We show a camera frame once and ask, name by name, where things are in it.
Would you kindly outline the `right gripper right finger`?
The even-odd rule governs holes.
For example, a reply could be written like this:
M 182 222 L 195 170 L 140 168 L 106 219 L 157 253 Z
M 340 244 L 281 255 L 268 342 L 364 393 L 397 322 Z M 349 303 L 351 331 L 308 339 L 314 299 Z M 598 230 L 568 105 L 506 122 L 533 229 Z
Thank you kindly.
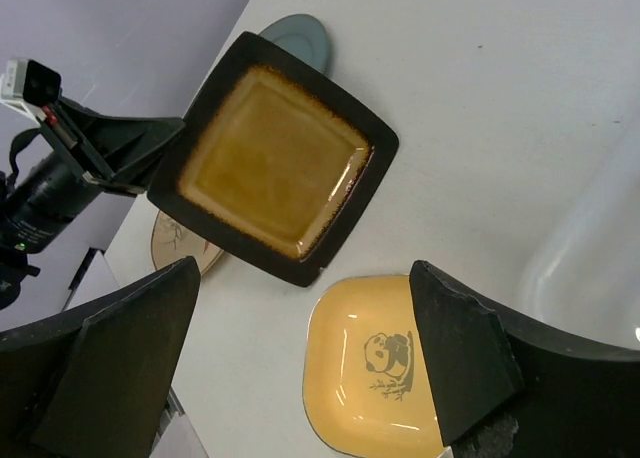
M 638 456 L 638 351 L 544 324 L 427 261 L 412 265 L 409 282 L 453 456 Z

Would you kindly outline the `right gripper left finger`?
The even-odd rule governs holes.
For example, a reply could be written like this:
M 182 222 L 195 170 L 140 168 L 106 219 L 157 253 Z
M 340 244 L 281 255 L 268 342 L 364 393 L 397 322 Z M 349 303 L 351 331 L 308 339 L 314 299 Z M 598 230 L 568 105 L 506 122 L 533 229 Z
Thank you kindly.
M 186 257 L 2 332 L 2 456 L 149 456 L 200 280 Z

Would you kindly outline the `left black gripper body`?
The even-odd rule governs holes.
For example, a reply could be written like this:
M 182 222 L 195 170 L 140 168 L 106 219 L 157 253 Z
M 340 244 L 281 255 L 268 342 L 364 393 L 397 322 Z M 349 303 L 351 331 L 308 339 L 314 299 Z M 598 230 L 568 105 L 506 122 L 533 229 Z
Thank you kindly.
M 66 98 L 42 104 L 23 98 L 2 102 L 29 115 L 37 126 L 11 143 L 11 173 L 1 200 L 1 247 L 16 254 L 37 254 L 110 188 L 109 147 L 99 136 L 110 118 Z M 52 152 L 17 183 L 17 155 L 38 136 Z

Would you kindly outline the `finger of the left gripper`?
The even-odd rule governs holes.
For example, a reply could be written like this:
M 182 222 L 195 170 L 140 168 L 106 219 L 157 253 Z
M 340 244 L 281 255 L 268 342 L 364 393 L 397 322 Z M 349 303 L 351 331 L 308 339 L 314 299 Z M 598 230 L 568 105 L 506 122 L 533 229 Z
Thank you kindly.
M 185 128 L 177 117 L 101 115 L 70 99 L 59 101 L 59 124 L 75 140 L 62 153 L 72 173 L 102 191 L 146 191 L 160 159 Z

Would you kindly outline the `black square amber plate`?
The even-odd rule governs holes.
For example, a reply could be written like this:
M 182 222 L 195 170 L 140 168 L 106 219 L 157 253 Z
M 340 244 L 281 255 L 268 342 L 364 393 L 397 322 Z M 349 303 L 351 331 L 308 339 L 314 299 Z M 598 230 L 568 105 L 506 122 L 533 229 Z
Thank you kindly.
M 399 147 L 358 99 L 251 32 L 213 68 L 184 122 L 148 200 L 299 287 L 337 254 Z

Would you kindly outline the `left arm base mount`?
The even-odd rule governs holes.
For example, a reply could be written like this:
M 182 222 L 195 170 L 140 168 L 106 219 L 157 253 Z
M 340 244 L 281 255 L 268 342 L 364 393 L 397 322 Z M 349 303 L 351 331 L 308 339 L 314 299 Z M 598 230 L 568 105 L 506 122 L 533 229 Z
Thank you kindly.
M 173 389 L 163 409 L 150 458 L 208 458 L 188 415 Z

